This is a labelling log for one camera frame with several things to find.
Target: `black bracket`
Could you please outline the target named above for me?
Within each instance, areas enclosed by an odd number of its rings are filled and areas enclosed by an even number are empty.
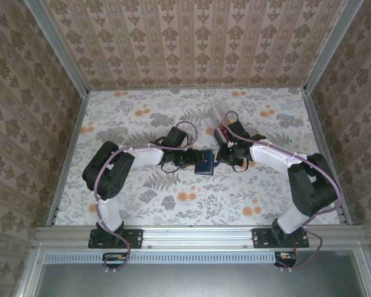
[[[297,244],[297,248],[309,248],[308,235],[300,228],[291,233],[288,240],[283,241],[281,244],[273,236],[272,228],[252,229],[252,239],[255,249],[293,248],[294,242]]]
[[[126,245],[117,237],[111,235],[99,224],[96,224],[96,229],[91,230],[88,248],[90,249],[126,249]],[[141,249],[143,243],[142,229],[124,229],[119,228],[121,232],[117,232],[130,245],[132,249]]]

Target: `wallpaper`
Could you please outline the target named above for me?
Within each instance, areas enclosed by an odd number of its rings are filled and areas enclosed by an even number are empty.
[[[25,4],[0,0],[0,296],[45,225],[79,104]]]
[[[371,248],[371,0],[365,0],[313,91],[355,223]]]
[[[179,121],[198,128],[195,149],[217,153],[205,120],[210,106],[225,102],[239,113],[245,129],[260,133],[290,151],[317,152],[313,131],[299,88],[187,89],[98,91],[88,96],[56,225],[94,225],[93,194],[82,172],[101,145],[111,140],[124,145],[146,144]],[[189,135],[190,125],[181,124]],[[194,166],[165,173],[160,166],[132,168],[118,195],[126,225],[271,225],[291,205],[288,178],[259,162],[249,167],[219,164],[213,176],[194,173]],[[165,171],[175,167],[165,165]],[[338,224],[336,213],[316,218],[315,224]]]
[[[42,0],[91,90],[303,85],[345,0]]]

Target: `purple cable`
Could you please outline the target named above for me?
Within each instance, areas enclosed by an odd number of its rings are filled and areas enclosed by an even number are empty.
[[[240,139],[240,140],[243,140],[243,141],[246,141],[246,142],[251,142],[251,143],[253,143],[253,144],[260,144],[260,145],[263,145],[263,146],[265,146],[265,147],[271,147],[271,148],[273,148],[273,149],[275,149],[275,150],[277,150],[278,152],[281,152],[281,153],[284,153],[284,154],[286,154],[286,155],[289,155],[289,156],[292,156],[293,158],[296,158],[296,159],[298,159],[298,160],[300,160],[300,161],[302,161],[302,162],[304,162],[305,164],[307,164],[307,165],[309,165],[310,167],[312,167],[314,170],[316,170],[317,172],[319,172],[322,176],[324,176],[327,180],[328,180],[328,182],[333,186],[333,188],[334,188],[334,190],[335,190],[335,193],[336,193],[336,195],[337,195],[337,203],[335,204],[335,206],[334,207],[332,207],[332,208],[330,208],[330,209],[327,209],[327,210],[322,210],[322,211],[320,211],[320,212],[317,212],[317,213],[315,213],[314,215],[312,215],[304,224],[302,224],[302,229],[303,230],[305,230],[305,232],[306,233],[309,233],[309,234],[311,234],[311,235],[313,235],[313,236],[316,236],[317,238],[319,238],[319,240],[320,240],[320,244],[318,245],[318,247],[316,248],[316,250],[313,252],[313,254],[305,261],[305,262],[303,262],[303,263],[301,263],[301,264],[299,264],[299,265],[297,265],[297,266],[295,266],[295,267],[293,267],[292,269],[298,269],[298,268],[301,268],[302,266],[304,266],[305,264],[307,264],[316,254],[317,254],[317,252],[322,248],[322,245],[323,245],[323,238],[321,237],[321,236],[319,236],[318,234],[315,234],[315,233],[313,233],[313,232],[311,232],[311,231],[309,231],[309,230],[307,230],[306,229],[306,225],[308,225],[315,217],[317,217],[318,215],[322,215],[322,214],[324,214],[324,213],[329,213],[329,212],[334,212],[335,210],[337,210],[337,209],[339,209],[339,207],[341,206],[341,191],[339,190],[339,187],[336,185],[336,183],[335,183],[335,181],[331,178],[331,176],[330,175],[328,175],[327,173],[325,173],[320,167],[318,167],[317,165],[315,165],[315,164],[313,164],[312,162],[310,162],[310,161],[308,161],[307,159],[305,159],[305,158],[302,158],[302,157],[300,157],[300,156],[298,156],[297,154],[294,154],[294,153],[292,153],[292,152],[289,152],[288,150],[285,150],[285,149],[283,149],[283,148],[281,148],[281,147],[277,147],[277,146],[275,146],[275,145],[273,145],[273,144],[268,144],[268,143],[266,143],[266,142],[262,142],[262,141],[257,141],[257,140],[252,140],[252,139],[247,139],[247,138],[243,138],[243,137],[241,137],[241,136],[239,136],[239,135],[237,135],[237,134],[235,134],[235,133],[233,133],[233,131],[227,126],[227,124],[226,124],[226,120],[227,120],[227,118],[228,118],[228,115],[230,114],[230,113],[233,113],[233,114],[235,114],[235,116],[236,116],[236,120],[238,121],[239,120],[239,115],[236,113],[236,111],[234,111],[234,110],[230,110],[230,111],[228,111],[226,114],[225,114],[225,116],[224,116],[224,120],[223,120],[223,124],[224,124],[224,126],[225,126],[225,128],[228,130],[228,132],[232,135],[232,136],[234,136],[234,137],[236,137],[236,138],[238,138],[238,139]]]
[[[99,201],[101,199],[99,197],[99,195],[98,195],[98,185],[99,185],[101,176],[103,175],[103,172],[107,168],[107,166],[116,157],[116,155],[118,155],[121,152],[127,151],[127,150],[132,150],[132,149],[148,149],[148,148],[154,148],[154,149],[158,149],[159,148],[159,149],[165,149],[165,150],[187,150],[187,149],[191,148],[191,146],[193,146],[193,144],[195,143],[195,141],[197,141],[197,138],[198,138],[198,129],[197,129],[196,125],[194,125],[194,124],[192,124],[191,122],[188,122],[188,121],[178,122],[176,124],[176,127],[178,125],[180,125],[180,124],[183,124],[183,123],[186,123],[186,124],[191,125],[193,127],[193,129],[195,130],[195,137],[194,137],[193,141],[190,144],[187,144],[184,147],[162,147],[160,145],[154,145],[154,144],[135,145],[133,147],[123,147],[123,148],[119,147],[118,150],[116,150],[114,153],[112,153],[111,156],[106,160],[106,162],[104,163],[103,167],[99,171],[98,176],[96,177],[95,184],[93,185],[93,196],[95,197],[96,214],[98,215],[99,223],[100,223],[100,225],[102,226],[102,228],[104,230],[106,230],[111,235],[119,238],[126,245],[126,248],[127,248],[127,256],[126,256],[126,258],[125,258],[124,262],[119,267],[116,268],[116,270],[119,270],[119,269],[123,268],[123,266],[125,266],[126,262],[129,260],[129,257],[130,257],[130,245],[129,245],[129,243],[122,236],[120,236],[120,235],[114,233],[113,231],[111,231],[107,227],[106,223],[103,221],[103,219],[101,217],[100,210],[99,210],[99,207],[98,207],[98,203],[99,203]],[[107,267],[107,265],[106,265],[107,259],[108,259],[108,257],[104,261],[104,267],[106,269],[109,269]]]

